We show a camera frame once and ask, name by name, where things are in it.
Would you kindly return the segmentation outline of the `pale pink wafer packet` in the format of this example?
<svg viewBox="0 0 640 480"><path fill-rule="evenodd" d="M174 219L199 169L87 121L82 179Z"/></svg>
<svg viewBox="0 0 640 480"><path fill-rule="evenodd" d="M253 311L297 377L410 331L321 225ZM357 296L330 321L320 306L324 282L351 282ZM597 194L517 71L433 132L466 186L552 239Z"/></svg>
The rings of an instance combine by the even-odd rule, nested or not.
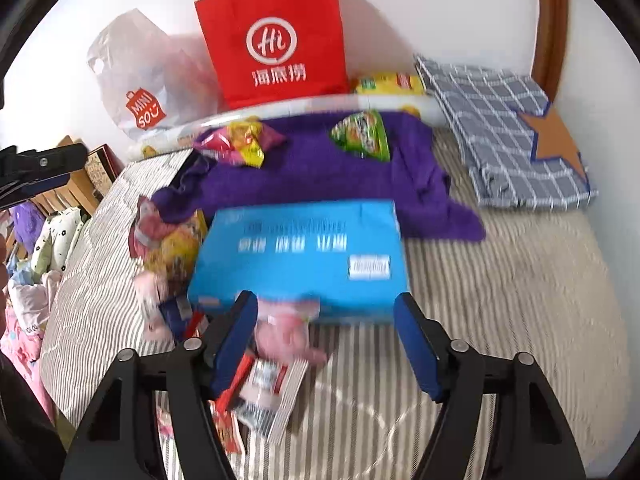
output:
<svg viewBox="0 0 640 480"><path fill-rule="evenodd" d="M160 305L169 298L166 278L143 271L132 282L143 318L143 337L149 341L171 341L170 329L160 313Z"/></svg>

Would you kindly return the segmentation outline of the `white red sachet packet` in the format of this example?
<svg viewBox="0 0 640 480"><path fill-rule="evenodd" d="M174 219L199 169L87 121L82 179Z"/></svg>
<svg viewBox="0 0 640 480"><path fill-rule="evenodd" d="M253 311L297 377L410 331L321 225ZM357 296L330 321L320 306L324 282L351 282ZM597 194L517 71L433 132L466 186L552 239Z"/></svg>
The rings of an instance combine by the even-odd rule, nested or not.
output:
<svg viewBox="0 0 640 480"><path fill-rule="evenodd" d="M257 359L242 385L232 412L239 422L269 445L278 445L285 434L308 362L282 364Z"/></svg>

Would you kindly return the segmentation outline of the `yellow snack bag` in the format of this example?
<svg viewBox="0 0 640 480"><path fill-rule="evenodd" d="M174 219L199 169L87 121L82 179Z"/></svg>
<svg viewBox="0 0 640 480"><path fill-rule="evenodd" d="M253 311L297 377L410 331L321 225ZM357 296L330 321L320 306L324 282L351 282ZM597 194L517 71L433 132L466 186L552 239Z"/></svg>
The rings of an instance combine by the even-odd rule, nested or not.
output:
<svg viewBox="0 0 640 480"><path fill-rule="evenodd" d="M143 269L163 276L168 281L189 281L206 235L205 217L203 211L198 209L167 235L159 248L148 253Z"/></svg>

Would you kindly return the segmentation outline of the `small pink snack packet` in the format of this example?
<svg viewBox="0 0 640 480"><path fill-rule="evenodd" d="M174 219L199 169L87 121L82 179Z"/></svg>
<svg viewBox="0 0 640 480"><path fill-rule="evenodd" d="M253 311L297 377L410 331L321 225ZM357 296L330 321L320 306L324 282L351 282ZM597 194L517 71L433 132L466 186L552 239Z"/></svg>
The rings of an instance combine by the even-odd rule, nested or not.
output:
<svg viewBox="0 0 640 480"><path fill-rule="evenodd" d="M259 298L254 329L258 356L282 364L296 360L311 365L326 364L326 352L314 348L309 341L309 324L319 313L320 302L315 299L276 301Z"/></svg>

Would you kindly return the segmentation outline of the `pink yellow chip bag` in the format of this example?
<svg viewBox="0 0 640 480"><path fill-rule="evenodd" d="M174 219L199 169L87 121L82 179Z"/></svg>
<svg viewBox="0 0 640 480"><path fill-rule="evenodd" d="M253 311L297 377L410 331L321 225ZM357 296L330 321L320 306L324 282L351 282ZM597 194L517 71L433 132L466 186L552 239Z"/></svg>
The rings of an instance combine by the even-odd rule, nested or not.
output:
<svg viewBox="0 0 640 480"><path fill-rule="evenodd" d="M260 169L266 153L285 141L282 133L250 117L205 130L194 140L193 148L220 164Z"/></svg>

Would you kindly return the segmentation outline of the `blue tissue pack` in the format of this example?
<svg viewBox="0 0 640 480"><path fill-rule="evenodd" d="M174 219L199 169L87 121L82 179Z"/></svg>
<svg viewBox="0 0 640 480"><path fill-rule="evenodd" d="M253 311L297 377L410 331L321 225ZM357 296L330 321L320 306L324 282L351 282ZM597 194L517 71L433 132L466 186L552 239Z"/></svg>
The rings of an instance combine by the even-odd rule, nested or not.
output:
<svg viewBox="0 0 640 480"><path fill-rule="evenodd" d="M388 323L409 289L394 203L339 200L218 210L186 296L227 310L249 290L260 300L317 301L325 323Z"/></svg>

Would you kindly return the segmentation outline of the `green snack bag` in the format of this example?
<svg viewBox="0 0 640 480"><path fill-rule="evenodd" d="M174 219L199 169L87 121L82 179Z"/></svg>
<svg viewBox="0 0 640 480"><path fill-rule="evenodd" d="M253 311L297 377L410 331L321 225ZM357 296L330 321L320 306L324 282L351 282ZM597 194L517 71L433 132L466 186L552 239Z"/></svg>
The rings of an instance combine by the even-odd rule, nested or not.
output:
<svg viewBox="0 0 640 480"><path fill-rule="evenodd" d="M390 161L386 129L377 110L362 110L348 115L330 130L329 137L346 153L379 162Z"/></svg>

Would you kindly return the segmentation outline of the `red snack packet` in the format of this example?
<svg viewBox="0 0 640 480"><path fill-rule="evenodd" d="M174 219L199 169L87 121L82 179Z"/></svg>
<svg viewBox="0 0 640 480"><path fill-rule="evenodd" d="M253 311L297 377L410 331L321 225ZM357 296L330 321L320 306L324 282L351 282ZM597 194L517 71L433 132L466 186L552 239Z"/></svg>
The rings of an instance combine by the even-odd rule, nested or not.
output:
<svg viewBox="0 0 640 480"><path fill-rule="evenodd" d="M208 327L208 319L205 313L192 311L186 330L184 331L184 341L192 337L201 337ZM256 360L255 352L250 348L245 348L242 358L236 367L232 381L227 389L221 393L212 393L215 397L209 400L209 407L212 410L213 423L217 430L218 438L224 448L224 452L231 455L245 455L246 448L241 436L238 416L232 410L233 403L238 400L239 391L246 381L250 368ZM212 372L202 365L200 377L206 385L210 383Z"/></svg>

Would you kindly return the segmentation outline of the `pink silver snack bag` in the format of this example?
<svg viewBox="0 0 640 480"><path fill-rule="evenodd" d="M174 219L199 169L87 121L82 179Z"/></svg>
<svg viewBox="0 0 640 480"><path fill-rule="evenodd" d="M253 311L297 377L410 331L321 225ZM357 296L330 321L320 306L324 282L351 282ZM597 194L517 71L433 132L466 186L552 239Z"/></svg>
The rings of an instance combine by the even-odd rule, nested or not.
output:
<svg viewBox="0 0 640 480"><path fill-rule="evenodd" d="M149 197L140 195L137 207L137 213L128 234L128 248L131 258L144 259L148 252L159 248L162 240L174 232L178 226L166 223Z"/></svg>

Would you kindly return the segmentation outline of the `blue cookie packet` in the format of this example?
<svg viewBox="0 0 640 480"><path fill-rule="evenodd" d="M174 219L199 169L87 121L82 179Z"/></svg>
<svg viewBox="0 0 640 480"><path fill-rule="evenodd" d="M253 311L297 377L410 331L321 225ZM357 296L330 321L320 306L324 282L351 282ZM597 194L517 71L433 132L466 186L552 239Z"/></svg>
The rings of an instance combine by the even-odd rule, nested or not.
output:
<svg viewBox="0 0 640 480"><path fill-rule="evenodd" d="M158 306L160 314L176 341L183 341L188 329L193 310L186 296L175 296Z"/></svg>

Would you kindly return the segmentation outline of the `wooden headboard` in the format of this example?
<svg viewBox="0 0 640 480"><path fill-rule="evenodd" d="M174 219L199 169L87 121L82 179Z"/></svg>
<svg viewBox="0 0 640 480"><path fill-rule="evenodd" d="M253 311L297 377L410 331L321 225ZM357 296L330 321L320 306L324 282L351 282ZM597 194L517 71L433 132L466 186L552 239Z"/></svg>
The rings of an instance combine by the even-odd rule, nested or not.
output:
<svg viewBox="0 0 640 480"><path fill-rule="evenodd" d="M93 216L99 201L94 196L94 186L85 169L74 171L62 186L36 195L29 200L45 216L78 207Z"/></svg>

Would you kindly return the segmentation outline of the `pink cartoon bedding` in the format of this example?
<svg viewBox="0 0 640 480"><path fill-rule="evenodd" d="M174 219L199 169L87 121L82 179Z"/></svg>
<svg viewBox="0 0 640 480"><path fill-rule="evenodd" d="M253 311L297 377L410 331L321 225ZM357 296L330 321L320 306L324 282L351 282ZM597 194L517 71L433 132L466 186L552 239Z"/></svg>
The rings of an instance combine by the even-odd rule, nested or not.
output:
<svg viewBox="0 0 640 480"><path fill-rule="evenodd" d="M44 388L39 359L62 276L60 271L49 271L37 284L18 284L11 278L6 288L6 330L1 337L2 353L23 377L51 422L55 422L55 407Z"/></svg>

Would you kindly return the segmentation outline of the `purple towel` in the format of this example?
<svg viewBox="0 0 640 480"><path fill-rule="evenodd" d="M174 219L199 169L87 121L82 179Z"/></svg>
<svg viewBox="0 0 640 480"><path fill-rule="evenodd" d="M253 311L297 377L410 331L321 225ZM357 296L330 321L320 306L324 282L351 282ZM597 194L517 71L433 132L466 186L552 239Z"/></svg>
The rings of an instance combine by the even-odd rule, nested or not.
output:
<svg viewBox="0 0 640 480"><path fill-rule="evenodd" d="M391 200L404 237L426 240L484 240L478 215L455 202L450 177L434 154L434 132L405 112L385 112L390 161L359 158L338 148L331 129L345 113L314 113L271 119L285 137L268 151L260 168L230 166L192 154L152 201L167 223L196 210L213 218L224 208L325 202Z"/></svg>

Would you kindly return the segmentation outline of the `red paper shopping bag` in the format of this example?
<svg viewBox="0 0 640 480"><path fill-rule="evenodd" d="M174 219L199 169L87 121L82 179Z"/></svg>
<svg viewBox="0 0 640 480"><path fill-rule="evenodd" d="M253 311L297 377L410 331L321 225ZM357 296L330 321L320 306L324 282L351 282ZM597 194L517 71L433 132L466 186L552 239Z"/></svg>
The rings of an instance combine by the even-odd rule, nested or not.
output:
<svg viewBox="0 0 640 480"><path fill-rule="evenodd" d="M338 0L198 0L229 108L349 90Z"/></svg>

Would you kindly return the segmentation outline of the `patterned picture frame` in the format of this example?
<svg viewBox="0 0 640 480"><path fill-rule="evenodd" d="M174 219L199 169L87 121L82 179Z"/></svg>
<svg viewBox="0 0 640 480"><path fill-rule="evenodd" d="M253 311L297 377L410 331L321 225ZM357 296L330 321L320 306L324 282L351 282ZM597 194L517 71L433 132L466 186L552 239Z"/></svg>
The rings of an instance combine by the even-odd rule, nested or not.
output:
<svg viewBox="0 0 640 480"><path fill-rule="evenodd" d="M89 152L85 170L94 188L93 195L99 202L104 199L123 169L124 164L107 144Z"/></svg>

